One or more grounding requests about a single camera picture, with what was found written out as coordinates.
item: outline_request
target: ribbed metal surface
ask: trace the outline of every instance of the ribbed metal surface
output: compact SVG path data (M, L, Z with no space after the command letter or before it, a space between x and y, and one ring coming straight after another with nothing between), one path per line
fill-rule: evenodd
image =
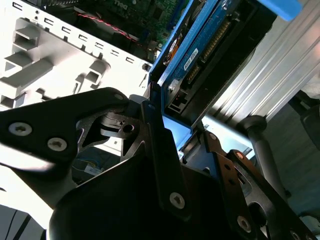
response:
M319 72L320 1L309 0L293 21L275 20L211 114L232 126L249 115L269 120Z

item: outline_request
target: black metal bracket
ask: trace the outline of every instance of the black metal bracket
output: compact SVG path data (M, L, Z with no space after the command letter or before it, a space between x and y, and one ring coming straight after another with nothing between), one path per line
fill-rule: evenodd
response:
M25 160L1 164L61 179L79 151L118 137L123 141L123 161L139 153L153 162L160 207L185 221L191 215L188 191L172 133L164 127L159 106L150 101L138 104L116 89L102 88L0 112L3 149L31 155L38 165ZM25 125L12 129L14 123ZM52 138L60 139L54 148L49 146ZM182 209L173 206L171 193L183 196Z
M187 166L208 172L219 184L230 227L244 238L315 239L252 162L238 150L224 154L213 133L204 131L200 148L186 160ZM239 228L243 217L252 226L250 235L244 226Z

